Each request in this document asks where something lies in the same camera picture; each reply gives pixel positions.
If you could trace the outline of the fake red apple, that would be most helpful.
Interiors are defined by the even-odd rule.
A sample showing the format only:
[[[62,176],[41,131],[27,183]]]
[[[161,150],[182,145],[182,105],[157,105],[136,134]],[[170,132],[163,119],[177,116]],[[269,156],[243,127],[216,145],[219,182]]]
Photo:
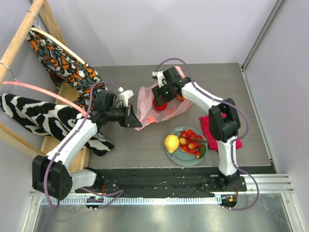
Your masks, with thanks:
[[[162,105],[158,105],[156,99],[153,100],[153,107],[157,111],[164,111],[167,107],[167,103],[163,102]]]

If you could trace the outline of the pink plastic bag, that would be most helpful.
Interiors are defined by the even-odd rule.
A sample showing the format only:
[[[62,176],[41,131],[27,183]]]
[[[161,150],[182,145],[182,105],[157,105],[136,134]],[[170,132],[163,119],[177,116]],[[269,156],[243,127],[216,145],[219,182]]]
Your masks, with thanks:
[[[159,123],[172,119],[191,108],[193,102],[181,96],[177,96],[170,102],[162,99],[161,104],[155,99],[153,88],[158,87],[158,81],[149,87],[140,87],[137,99],[136,116],[142,127],[135,128],[140,131],[152,123]]]

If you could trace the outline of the fake orange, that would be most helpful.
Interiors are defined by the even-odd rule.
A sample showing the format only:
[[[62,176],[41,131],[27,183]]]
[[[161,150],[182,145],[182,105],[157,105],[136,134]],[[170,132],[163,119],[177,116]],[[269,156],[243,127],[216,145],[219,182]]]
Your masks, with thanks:
[[[177,98],[178,98],[179,100],[181,100],[181,101],[184,101],[184,100],[185,100],[185,98],[182,97],[182,96],[180,96],[180,95],[178,95]]]

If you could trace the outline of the fake yellow pear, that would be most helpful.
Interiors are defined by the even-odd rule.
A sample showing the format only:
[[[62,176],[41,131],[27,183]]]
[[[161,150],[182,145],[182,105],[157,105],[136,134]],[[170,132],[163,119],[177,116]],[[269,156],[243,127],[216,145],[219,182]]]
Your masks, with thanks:
[[[164,140],[164,146],[169,153],[173,153],[180,145],[179,137],[174,134],[168,135]]]

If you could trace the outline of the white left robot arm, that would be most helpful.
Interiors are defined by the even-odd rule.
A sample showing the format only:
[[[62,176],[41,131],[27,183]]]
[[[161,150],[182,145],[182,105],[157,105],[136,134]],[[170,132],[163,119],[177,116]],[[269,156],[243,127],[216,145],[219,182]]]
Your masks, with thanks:
[[[99,192],[103,181],[98,171],[83,168],[81,171],[69,172],[68,169],[78,152],[107,122],[118,122],[125,128],[142,126],[129,103],[133,95],[132,90],[121,90],[118,98],[122,105],[117,107],[114,105],[117,96],[113,92],[100,92],[94,101],[92,113],[79,119],[72,131],[45,157],[37,155],[34,158],[32,187],[60,201],[76,189],[87,187],[93,193]]]

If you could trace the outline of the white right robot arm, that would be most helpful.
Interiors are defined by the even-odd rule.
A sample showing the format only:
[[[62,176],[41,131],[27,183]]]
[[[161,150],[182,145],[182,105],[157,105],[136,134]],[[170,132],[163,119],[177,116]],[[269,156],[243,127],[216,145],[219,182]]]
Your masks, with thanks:
[[[157,86],[152,88],[152,92],[158,105],[168,103],[179,95],[208,114],[209,131],[218,145],[218,185],[224,191],[231,190],[240,176],[236,163],[236,139],[240,119],[234,101],[223,100],[210,94],[190,77],[182,78],[176,68],[153,72],[152,77],[157,81]]]

